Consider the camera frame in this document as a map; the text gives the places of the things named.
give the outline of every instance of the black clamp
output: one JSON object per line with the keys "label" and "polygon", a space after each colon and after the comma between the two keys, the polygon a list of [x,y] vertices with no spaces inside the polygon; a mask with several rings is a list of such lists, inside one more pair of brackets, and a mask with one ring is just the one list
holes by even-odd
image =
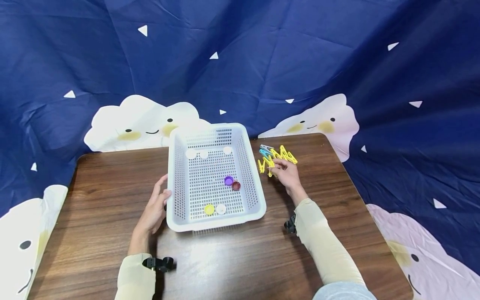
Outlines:
{"label": "black clamp", "polygon": [[295,218],[296,216],[293,215],[285,222],[285,224],[283,224],[288,233],[297,233],[297,229],[295,228]]}
{"label": "black clamp", "polygon": [[147,258],[144,260],[142,265],[149,269],[158,270],[163,273],[169,272],[174,269],[173,258],[168,256],[164,257],[163,259],[159,259],[156,257]]}

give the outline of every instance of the left hand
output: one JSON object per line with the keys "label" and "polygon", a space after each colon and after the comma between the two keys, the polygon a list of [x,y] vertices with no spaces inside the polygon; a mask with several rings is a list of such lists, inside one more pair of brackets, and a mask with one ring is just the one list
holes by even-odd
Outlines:
{"label": "left hand", "polygon": [[165,174],[155,184],[152,196],[150,196],[150,200],[148,200],[147,206],[135,227],[136,231],[154,234],[162,225],[167,214],[163,207],[167,204],[168,197],[172,195],[172,192],[166,189],[160,193],[161,186],[167,178],[168,174]]}

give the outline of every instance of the wood grain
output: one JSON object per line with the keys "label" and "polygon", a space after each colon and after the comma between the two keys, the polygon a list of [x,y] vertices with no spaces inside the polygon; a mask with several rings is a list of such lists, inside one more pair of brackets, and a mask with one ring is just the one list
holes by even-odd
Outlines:
{"label": "wood grain", "polygon": [[[359,267],[378,300],[411,300],[412,291],[342,164],[321,134],[251,141],[283,144],[299,161],[306,192]],[[168,149],[87,154],[77,171],[33,283],[30,300],[113,299],[131,232]],[[165,226],[152,250],[177,270],[157,276],[155,299],[311,299],[322,286],[309,253],[283,229],[293,204],[283,186],[261,176],[267,212],[257,221],[201,232]]]}

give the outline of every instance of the cloud eye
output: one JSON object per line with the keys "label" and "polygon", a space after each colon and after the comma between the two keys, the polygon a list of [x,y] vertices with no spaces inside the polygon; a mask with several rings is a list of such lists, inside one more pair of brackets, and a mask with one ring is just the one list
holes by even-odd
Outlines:
{"label": "cloud eye", "polygon": [[20,249],[25,250],[30,248],[30,245],[32,245],[32,242],[29,240],[24,241],[23,243],[20,244]]}

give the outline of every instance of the clothespin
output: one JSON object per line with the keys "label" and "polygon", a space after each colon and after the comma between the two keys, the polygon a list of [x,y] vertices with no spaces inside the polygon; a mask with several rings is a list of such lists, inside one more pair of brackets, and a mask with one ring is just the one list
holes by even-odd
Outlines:
{"label": "clothespin", "polygon": [[262,173],[262,174],[265,173],[265,160],[264,160],[264,163],[262,164],[262,163],[260,163],[260,160],[257,159],[257,163],[258,163],[258,169],[259,169],[260,173]]}
{"label": "clothespin", "polygon": [[260,149],[258,152],[260,152],[260,154],[265,158],[268,158],[268,156],[272,155],[270,151],[266,151],[265,149]]}
{"label": "clothespin", "polygon": [[273,149],[273,147],[262,144],[262,145],[260,145],[260,149],[264,149],[265,151],[270,152],[270,149]]}
{"label": "clothespin", "polygon": [[270,170],[270,168],[275,167],[275,163],[273,162],[272,157],[268,156],[268,159],[264,157],[264,163],[268,164],[268,168],[269,168],[268,169],[268,177],[272,177],[272,171]]}
{"label": "clothespin", "polygon": [[283,145],[280,145],[280,155],[283,159],[288,160],[288,153]]}
{"label": "clothespin", "polygon": [[289,161],[291,161],[295,165],[298,163],[297,159],[295,158],[295,156],[293,156],[293,154],[290,151],[287,152],[287,155],[288,155]]}
{"label": "clothespin", "polygon": [[282,158],[282,156],[280,155],[280,153],[278,153],[277,151],[275,151],[275,149],[270,149],[270,152],[272,152],[272,156],[273,158]]}

